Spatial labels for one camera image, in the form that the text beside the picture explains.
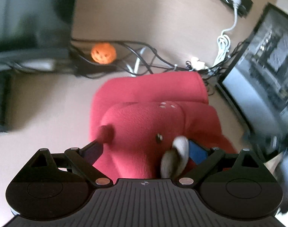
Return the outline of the glass panel computer case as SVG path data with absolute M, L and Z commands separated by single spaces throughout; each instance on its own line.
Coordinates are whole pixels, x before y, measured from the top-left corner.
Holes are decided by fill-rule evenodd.
M 288 149 L 288 15 L 268 3 L 217 83 L 258 151 Z

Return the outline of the orange pumpkin lantern figure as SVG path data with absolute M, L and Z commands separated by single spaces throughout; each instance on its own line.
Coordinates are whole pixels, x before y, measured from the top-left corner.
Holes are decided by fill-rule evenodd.
M 110 43 L 96 43 L 91 49 L 91 57 L 95 62 L 107 65 L 117 59 L 117 52 Z

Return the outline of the black computer monitor left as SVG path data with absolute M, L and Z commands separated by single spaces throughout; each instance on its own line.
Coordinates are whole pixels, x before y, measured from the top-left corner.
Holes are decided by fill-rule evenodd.
M 66 59 L 75 0 L 0 0 L 0 62 Z

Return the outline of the white adapter on desk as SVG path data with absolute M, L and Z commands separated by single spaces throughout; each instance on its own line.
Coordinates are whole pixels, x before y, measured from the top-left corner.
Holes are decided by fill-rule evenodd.
M 186 66 L 189 68 L 189 71 L 202 71 L 208 69 L 205 62 L 200 61 L 197 57 L 192 57 L 190 60 L 186 61 Z

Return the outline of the red fleece hooded onesie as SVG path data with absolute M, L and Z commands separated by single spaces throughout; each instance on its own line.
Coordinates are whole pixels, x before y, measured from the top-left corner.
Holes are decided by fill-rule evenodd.
M 178 136 L 235 152 L 195 72 L 108 80 L 93 97 L 90 132 L 103 145 L 94 167 L 112 180 L 157 178 Z

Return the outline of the black mechanical keyboard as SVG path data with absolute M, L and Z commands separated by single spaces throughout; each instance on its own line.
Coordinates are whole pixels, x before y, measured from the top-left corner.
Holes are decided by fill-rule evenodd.
M 11 89 L 11 72 L 0 71 L 0 133 L 7 131 L 7 109 Z

